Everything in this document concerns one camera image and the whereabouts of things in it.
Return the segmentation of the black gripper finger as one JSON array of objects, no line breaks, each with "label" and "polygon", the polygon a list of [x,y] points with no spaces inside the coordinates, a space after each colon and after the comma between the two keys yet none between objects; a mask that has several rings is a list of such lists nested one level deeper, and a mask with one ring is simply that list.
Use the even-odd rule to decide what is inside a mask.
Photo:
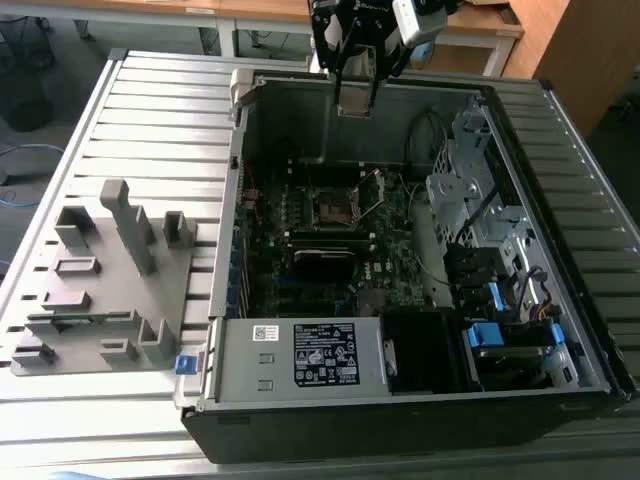
[{"label": "black gripper finger", "polygon": [[369,51],[369,107],[375,106],[379,88],[389,76],[397,77],[405,66],[405,45],[399,34],[376,34]]},{"label": "black gripper finger", "polygon": [[352,55],[356,18],[354,1],[311,1],[310,21],[319,65],[334,76],[334,104],[340,101],[342,78]]}]

